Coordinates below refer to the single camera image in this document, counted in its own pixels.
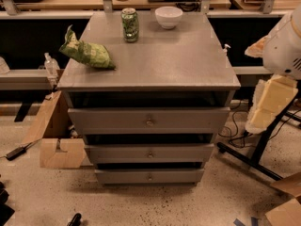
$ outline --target white robot part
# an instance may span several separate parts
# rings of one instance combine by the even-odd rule
[[[297,82],[294,79],[279,74],[274,74],[267,82],[260,81],[254,92],[246,130],[252,134],[265,131],[296,96],[296,87]]]
[[[262,59],[272,73],[301,79],[301,6],[283,16],[270,31]]]

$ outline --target open drawer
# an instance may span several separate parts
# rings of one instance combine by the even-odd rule
[[[226,107],[69,109],[76,131],[89,134],[218,133]]]

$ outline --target white bowl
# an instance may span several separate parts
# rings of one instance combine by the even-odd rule
[[[175,7],[160,7],[155,10],[157,22],[164,29],[172,29],[179,24],[182,10]]]

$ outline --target box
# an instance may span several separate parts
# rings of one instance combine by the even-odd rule
[[[294,198],[265,214],[270,223],[273,226],[301,225],[301,172],[273,182],[271,186]]]
[[[81,138],[70,138],[71,120],[61,91],[45,99],[33,120],[22,144],[40,143],[40,166],[51,169],[73,169],[89,165],[85,143]]]

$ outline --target concrete floor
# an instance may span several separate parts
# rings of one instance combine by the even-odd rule
[[[0,105],[0,156],[19,145],[39,105],[24,121],[14,122],[18,108]],[[235,114],[240,132],[246,115]],[[231,117],[227,126],[235,131]],[[252,145],[239,151],[250,154]],[[261,163],[281,176],[296,173],[301,170],[299,147],[298,122],[289,121],[269,141]],[[75,213],[82,214],[83,226],[230,226],[236,219],[247,226],[251,217],[268,226],[264,214],[290,198],[269,186],[274,180],[217,148],[196,186],[100,186],[91,167],[40,168],[39,143],[14,161],[0,159],[0,174],[10,195],[7,205],[15,210],[7,226],[66,226]]]

